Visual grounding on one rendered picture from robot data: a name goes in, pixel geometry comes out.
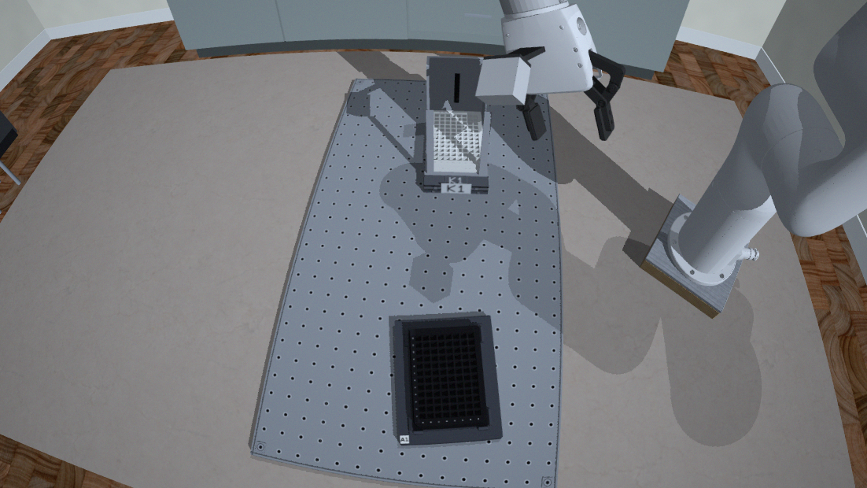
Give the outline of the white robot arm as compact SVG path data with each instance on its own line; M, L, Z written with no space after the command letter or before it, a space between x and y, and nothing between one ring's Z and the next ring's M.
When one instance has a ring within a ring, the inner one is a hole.
M475 96L486 105L525 105L528 60L543 52L526 46L486 55ZM745 246L775 213L792 234L811 237L867 209L867 2L820 50L814 77L844 148L808 91L791 83L760 91L710 186L669 230L672 261L692 282L718 285L735 261L756 261L757 249Z

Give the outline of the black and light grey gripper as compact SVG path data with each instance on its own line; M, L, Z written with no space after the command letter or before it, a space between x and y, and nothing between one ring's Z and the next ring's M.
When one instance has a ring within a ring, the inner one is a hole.
M619 91L625 67L598 55L576 3L569 5L567 0L561 5L504 16L501 26L505 54L526 46L545 48L545 52L528 60L532 69L525 105L516 105L523 111L533 142L547 131L540 105L534 101L537 94L574 92L584 92L596 104L599 139L606 142L614 130L610 101ZM597 68L598 76L593 75L592 66ZM611 77L608 87L599 82L602 70Z

